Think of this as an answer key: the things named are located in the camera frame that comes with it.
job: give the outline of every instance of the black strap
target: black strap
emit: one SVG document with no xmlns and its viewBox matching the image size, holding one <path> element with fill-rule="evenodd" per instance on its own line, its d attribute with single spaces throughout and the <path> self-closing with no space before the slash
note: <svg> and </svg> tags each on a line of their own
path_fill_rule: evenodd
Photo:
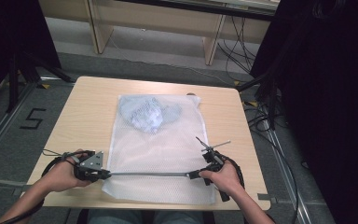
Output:
<svg viewBox="0 0 358 224">
<path fill-rule="evenodd" d="M 234 160 L 232 160 L 230 157 L 224 156 L 222 154 L 220 154 L 220 155 L 223 157 L 223 159 L 231 162 L 231 164 L 234 166 L 235 170 L 237 171 L 237 176 L 238 176 L 238 179 L 240 180 L 241 185 L 245 188 L 245 181 L 243 180 L 243 174 L 242 174 L 242 170 L 241 170 L 240 166 Z"/>
<path fill-rule="evenodd" d="M 18 221 L 21 221 L 23 219 L 25 219 L 26 217 L 29 217 L 31 215 L 33 215 L 35 212 L 39 211 L 39 209 L 43 206 L 43 203 L 45 202 L 45 199 L 42 200 L 42 202 L 40 202 L 39 204 L 37 204 L 35 207 L 33 207 L 31 210 L 18 215 L 16 217 L 13 217 L 9 220 L 6 220 L 4 222 L 1 222 L 1 224 L 12 224 L 12 223 L 16 223 Z"/>
<path fill-rule="evenodd" d="M 42 177 L 48 173 L 48 171 L 58 162 L 62 161 L 62 157 L 56 157 L 53 161 L 51 161 L 48 166 L 45 168 L 45 170 L 42 173 Z M 16 217 L 13 217 L 9 220 L 6 220 L 4 222 L 2 222 L 1 224 L 13 224 L 16 223 L 18 221 L 21 221 L 27 217 L 30 217 L 31 215 L 33 215 L 35 212 L 39 211 L 39 209 L 43 206 L 43 203 L 45 202 L 45 199 L 42 200 L 42 202 L 38 203 L 35 207 L 33 207 L 32 209 L 30 209 L 29 211 L 18 215 Z"/>
</svg>

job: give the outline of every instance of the cable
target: cable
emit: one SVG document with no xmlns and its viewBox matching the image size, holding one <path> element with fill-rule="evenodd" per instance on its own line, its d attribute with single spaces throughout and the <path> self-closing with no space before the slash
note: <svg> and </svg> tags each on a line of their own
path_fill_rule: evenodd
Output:
<svg viewBox="0 0 358 224">
<path fill-rule="evenodd" d="M 39 209 L 43 206 L 43 203 L 44 203 L 45 199 L 43 199 L 40 203 L 38 203 L 35 207 L 33 207 L 31 210 L 19 215 L 19 216 L 16 216 L 16 217 L 13 217 L 9 220 L 6 220 L 4 222 L 1 222 L 1 224 L 14 224 L 14 223 L 17 223 L 23 219 L 25 219 L 26 217 L 29 217 L 31 216 L 32 214 L 34 214 L 35 212 L 39 211 Z"/>
<path fill-rule="evenodd" d="M 294 216 L 293 216 L 293 218 L 292 218 L 292 223 L 295 224 L 295 223 L 296 223 L 296 219 L 297 219 L 297 215 L 298 215 L 298 209 L 299 209 L 299 195 L 298 195 L 297 182 L 296 182 L 296 180 L 295 180 L 295 175 L 294 175 L 294 173 L 293 173 L 293 169 L 292 169 L 292 167 L 290 166 L 290 164 L 289 164 L 289 162 L 287 161 L 287 159 L 285 158 L 285 156 L 282 154 L 282 152 L 278 149 L 278 147 L 277 147 L 273 142 L 271 142 L 269 139 L 267 139 L 266 136 L 264 136 L 264 135 L 262 134 L 262 132 L 269 131 L 269 125 L 268 125 L 268 127 L 267 127 L 266 130 L 260 131 L 260 130 L 258 129 L 258 123 L 261 122 L 261 121 L 265 121 L 266 119 L 268 119 L 268 115 L 267 115 L 263 110 L 261 110 L 261 107 L 262 107 L 262 106 L 263 106 L 262 104 L 258 104 L 257 109 L 253 109 L 253 108 L 252 108 L 252 109 L 245 109 L 245 110 L 244 110 L 244 111 L 246 111 L 246 110 L 255 110 L 255 111 L 256 111 L 254 118 L 253 118 L 253 119 L 250 119 L 250 120 L 248 121 L 248 124 L 249 124 L 249 127 L 250 127 L 249 130 L 250 130 L 251 132 L 253 132 L 253 133 L 256 133 L 257 135 L 259 135 L 260 137 L 262 137 L 262 138 L 265 139 L 266 141 L 268 141 L 268 142 L 272 145 L 272 147 L 278 152 L 278 155 L 281 157 L 281 159 L 283 160 L 283 162 L 286 164 L 287 168 L 289 169 L 289 173 L 290 173 L 290 176 L 291 176 L 292 179 L 293 179 L 293 183 L 294 183 L 295 191 L 296 191 L 296 193 L 295 193 L 295 195 L 296 195 L 295 213 L 294 213 Z M 255 128 L 258 130 L 258 132 L 252 129 L 253 126 L 255 126 Z"/>
<path fill-rule="evenodd" d="M 61 156 L 62 155 L 60 153 L 57 153 L 55 151 L 51 151 L 51 150 L 48 150 L 48 149 L 43 149 L 42 154 L 45 155 L 45 156 Z"/>
<path fill-rule="evenodd" d="M 249 69 L 246 68 L 243 64 L 241 64 L 236 58 L 232 57 L 229 53 L 227 53 L 225 50 L 223 50 L 223 48 L 220 46 L 220 44 L 217 44 L 217 46 L 222 50 L 222 52 L 227 56 L 227 61 L 226 61 L 226 73 L 228 74 L 228 70 L 227 70 L 227 64 L 228 64 L 228 59 L 230 59 L 232 62 L 234 62 L 238 67 L 240 67 L 243 71 L 245 71 L 247 74 L 249 74 Z"/>
<path fill-rule="evenodd" d="M 250 53 L 254 58 L 255 58 L 255 55 L 250 51 L 250 50 L 248 50 L 246 47 L 245 47 L 245 36 L 244 36 L 244 33 L 243 33 L 243 27 L 245 26 L 245 18 L 242 18 L 242 29 L 241 29 L 241 34 L 242 34 L 242 48 L 245 50 L 245 51 L 247 51 L 248 53 Z"/>
<path fill-rule="evenodd" d="M 228 47 L 228 45 L 226 44 L 226 40 L 224 39 L 223 40 L 223 43 L 225 44 L 225 46 L 226 46 L 226 48 L 227 49 L 230 49 L 229 47 Z M 242 54 L 240 54 L 240 53 L 237 53 L 237 52 L 232 52 L 233 54 L 236 54 L 236 55 L 238 55 L 238 56 L 241 56 L 241 57 L 243 57 L 243 58 L 245 58 L 246 57 L 246 55 L 242 55 Z"/>
<path fill-rule="evenodd" d="M 292 218 L 292 223 L 295 224 L 296 220 L 297 220 L 297 215 L 298 215 L 298 209 L 299 209 L 299 195 L 298 195 L 298 186 L 297 186 L 297 182 L 295 180 L 295 175 L 293 173 L 293 169 L 290 166 L 289 162 L 287 161 L 287 159 L 284 157 L 284 155 L 281 153 L 281 151 L 277 148 L 277 146 L 275 146 L 275 144 L 273 142 L 271 142 L 269 139 L 267 139 L 266 136 L 264 136 L 262 133 L 259 133 L 255 130 L 250 129 L 251 132 L 256 133 L 257 135 L 259 135 L 260 137 L 262 137 L 264 140 L 268 141 L 272 147 L 275 149 L 275 151 L 278 152 L 278 155 L 281 157 L 281 159 L 283 160 L 283 162 L 286 164 L 287 168 L 289 169 L 289 173 L 290 176 L 293 179 L 293 184 L 295 185 L 295 191 L 296 191 L 296 206 L 295 206 L 295 213 L 293 214 L 293 218 Z"/>
<path fill-rule="evenodd" d="M 240 43 L 241 43 L 241 46 L 242 46 L 242 50 L 243 50 L 243 53 L 245 55 L 245 61 L 248 65 L 248 67 L 250 69 L 252 69 L 252 64 L 250 63 L 250 57 L 248 56 L 248 54 L 246 53 L 247 51 L 249 53 L 251 53 L 246 47 L 245 47 L 245 44 L 244 44 L 244 31 L 243 31 L 243 26 L 245 25 L 245 18 L 242 18 L 241 20 L 241 31 L 238 33 L 238 29 L 237 29 L 237 26 L 235 25 L 235 21 L 234 21 L 234 17 L 231 17 L 231 20 L 232 20 L 232 23 L 234 25 L 234 29 L 235 29 L 235 33 L 237 34 L 237 38 L 238 40 L 240 40 Z"/>
</svg>

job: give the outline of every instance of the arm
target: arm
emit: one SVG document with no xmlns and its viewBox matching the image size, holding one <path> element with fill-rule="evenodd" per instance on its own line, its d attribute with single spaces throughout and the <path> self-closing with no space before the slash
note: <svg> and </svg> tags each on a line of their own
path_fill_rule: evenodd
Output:
<svg viewBox="0 0 358 224">
<path fill-rule="evenodd" d="M 249 223 L 274 223 L 241 186 L 231 162 L 226 161 L 219 172 L 202 171 L 200 176 L 211 179 L 220 190 L 230 196 Z"/>
<path fill-rule="evenodd" d="M 21 215 L 39 204 L 50 192 L 64 191 L 74 187 L 86 187 L 91 182 L 81 181 L 74 176 L 74 167 L 69 162 L 56 164 L 45 176 L 36 181 L 12 207 L 0 217 L 0 223 Z M 17 223 L 27 223 L 30 218 L 25 218 Z"/>
</svg>

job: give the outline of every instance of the handle grip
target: handle grip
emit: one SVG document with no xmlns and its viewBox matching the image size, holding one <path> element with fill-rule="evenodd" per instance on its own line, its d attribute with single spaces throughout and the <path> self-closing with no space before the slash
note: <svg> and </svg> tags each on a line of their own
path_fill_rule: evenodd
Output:
<svg viewBox="0 0 358 224">
<path fill-rule="evenodd" d="M 224 191 L 222 190 L 219 190 L 219 193 L 220 193 L 220 198 L 222 198 L 222 202 L 227 202 L 229 201 L 229 196 L 228 194 L 226 194 Z"/>
</svg>

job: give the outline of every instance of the wooden table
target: wooden table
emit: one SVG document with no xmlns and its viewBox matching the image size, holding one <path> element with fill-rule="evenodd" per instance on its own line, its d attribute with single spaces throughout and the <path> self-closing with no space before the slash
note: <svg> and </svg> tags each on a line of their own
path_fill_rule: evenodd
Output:
<svg viewBox="0 0 358 224">
<path fill-rule="evenodd" d="M 240 96 L 234 89 L 81 77 L 77 80 L 45 149 L 59 153 L 72 152 L 79 148 L 103 151 L 105 154 L 103 167 L 106 167 L 119 95 L 186 95 L 190 92 L 201 98 L 200 112 L 205 120 L 210 145 L 231 140 L 230 144 L 220 147 L 219 152 L 232 158 L 241 167 L 246 190 L 262 209 L 268 210 L 270 202 L 258 199 L 257 194 L 267 194 L 267 189 Z M 40 156 L 28 184 L 33 184 L 39 179 L 51 160 L 51 157 Z M 223 203 L 218 191 L 216 191 L 216 203 L 210 205 L 146 203 L 115 199 L 101 190 L 102 184 L 103 182 L 99 180 L 83 189 L 50 193 L 45 200 L 45 206 L 174 210 L 239 209 L 233 200 Z"/>
</svg>

